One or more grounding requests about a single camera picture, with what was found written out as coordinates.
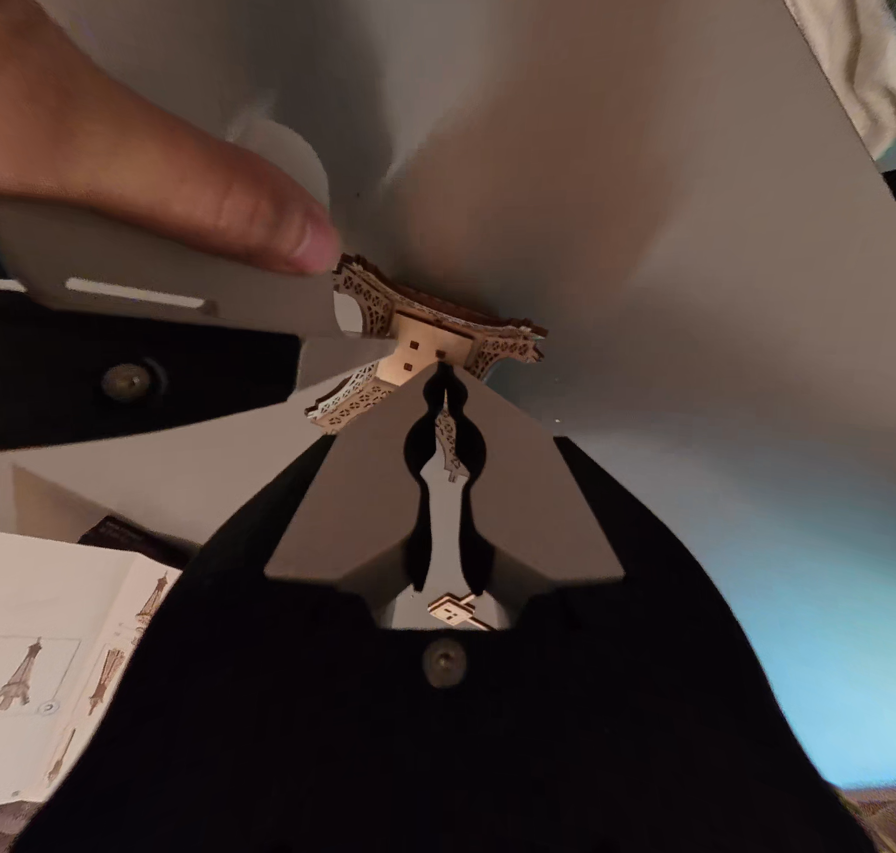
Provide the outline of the wooden Eiffel tower model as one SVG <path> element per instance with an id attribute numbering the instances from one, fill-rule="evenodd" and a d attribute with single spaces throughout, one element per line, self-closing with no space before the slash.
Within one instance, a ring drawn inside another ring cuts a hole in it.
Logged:
<path id="1" fill-rule="evenodd" d="M 355 303 L 362 331 L 394 339 L 396 347 L 379 361 L 356 368 L 306 410 L 308 420 L 328 435 L 343 432 L 436 362 L 485 381 L 503 360 L 536 364 L 543 357 L 538 343 L 546 331 L 530 321 L 482 314 L 395 284 L 361 256 L 343 256 L 333 274 L 335 301 Z M 314 542 L 312 565 L 321 567 L 320 576 L 330 582 L 369 564 L 370 553 L 395 547 L 386 541 L 386 517 L 392 508 L 406 511 L 409 502 L 389 497 L 396 488 L 373 456 L 353 458 L 347 466 L 339 475 L 329 468 L 311 503 L 297 512 L 300 540 Z M 361 559 L 360 554 L 367 556 Z"/>

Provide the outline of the person's right hand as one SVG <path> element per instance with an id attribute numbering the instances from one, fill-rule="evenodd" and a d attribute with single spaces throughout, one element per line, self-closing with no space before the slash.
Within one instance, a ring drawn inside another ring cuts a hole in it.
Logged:
<path id="1" fill-rule="evenodd" d="M 1 193 L 277 273 L 322 275 L 342 256 L 307 190 L 107 75 L 35 0 L 1 0 Z"/>

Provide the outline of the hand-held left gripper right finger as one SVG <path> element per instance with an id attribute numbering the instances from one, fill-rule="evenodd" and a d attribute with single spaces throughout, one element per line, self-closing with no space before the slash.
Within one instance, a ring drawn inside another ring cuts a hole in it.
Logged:
<path id="1" fill-rule="evenodd" d="M 619 582 L 624 569 L 554 438 L 463 369 L 445 366 L 455 451 L 469 472 L 461 566 L 510 628 L 535 596 Z"/>

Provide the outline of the grey desk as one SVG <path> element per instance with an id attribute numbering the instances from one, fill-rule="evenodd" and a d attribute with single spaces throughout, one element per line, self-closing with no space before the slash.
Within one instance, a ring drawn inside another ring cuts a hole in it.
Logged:
<path id="1" fill-rule="evenodd" d="M 344 247 L 548 330 L 495 386 L 691 548 L 824 776 L 894 784 L 894 200 L 782 0 L 37 0 L 319 154 Z"/>

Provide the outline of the white instruction leaflet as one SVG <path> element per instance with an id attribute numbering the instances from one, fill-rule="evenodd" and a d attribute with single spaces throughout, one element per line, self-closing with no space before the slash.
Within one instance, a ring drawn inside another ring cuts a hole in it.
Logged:
<path id="1" fill-rule="evenodd" d="M 18 465 L 12 487 L 15 531 L 1 543 L 2 807 L 44 801 L 73 768 L 182 573 L 79 545 L 107 515 L 129 522 L 106 507 Z"/>

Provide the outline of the black puzzle box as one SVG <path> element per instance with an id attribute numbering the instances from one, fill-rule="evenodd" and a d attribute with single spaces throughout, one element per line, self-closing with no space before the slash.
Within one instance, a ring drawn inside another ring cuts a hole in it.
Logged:
<path id="1" fill-rule="evenodd" d="M 77 540 L 79 545 L 134 553 L 156 564 L 184 570 L 198 548 L 181 540 L 154 534 L 117 516 L 107 515 Z"/>

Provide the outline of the wooden tower spire piece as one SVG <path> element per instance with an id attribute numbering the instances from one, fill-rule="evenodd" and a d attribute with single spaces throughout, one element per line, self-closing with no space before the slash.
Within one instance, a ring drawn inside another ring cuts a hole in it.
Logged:
<path id="1" fill-rule="evenodd" d="M 444 457 L 444 470 L 448 474 L 448 482 L 455 484 L 461 478 L 468 478 L 469 471 L 459 458 L 456 450 L 457 426 L 444 406 L 434 424 L 435 440 L 438 442 Z"/>

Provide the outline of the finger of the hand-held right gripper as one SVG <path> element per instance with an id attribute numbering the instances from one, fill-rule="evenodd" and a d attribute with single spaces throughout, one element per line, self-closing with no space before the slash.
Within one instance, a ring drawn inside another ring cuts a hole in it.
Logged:
<path id="1" fill-rule="evenodd" d="M 295 130 L 267 116 L 239 116 L 231 123 L 231 143 L 273 164 L 330 208 L 328 175 L 317 152 Z"/>
<path id="2" fill-rule="evenodd" d="M 363 338 L 337 319 L 330 276 L 281 276 L 196 252 L 138 226 L 46 202 L 3 199 L 2 262 L 55 310 Z"/>

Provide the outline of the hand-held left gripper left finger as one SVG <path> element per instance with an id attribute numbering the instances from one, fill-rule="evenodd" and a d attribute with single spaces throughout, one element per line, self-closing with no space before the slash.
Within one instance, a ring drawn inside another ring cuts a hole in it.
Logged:
<path id="1" fill-rule="evenodd" d="M 423 590 L 432 531 L 420 474 L 448 378 L 448 364 L 426 367 L 333 438 L 266 578 L 356 594 L 374 612 L 409 586 Z"/>

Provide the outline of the cream cloth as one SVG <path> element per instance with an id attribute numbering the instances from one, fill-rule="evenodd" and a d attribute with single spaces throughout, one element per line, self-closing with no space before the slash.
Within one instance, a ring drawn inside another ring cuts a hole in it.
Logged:
<path id="1" fill-rule="evenodd" d="M 783 0 L 869 154 L 895 140 L 894 0 Z"/>

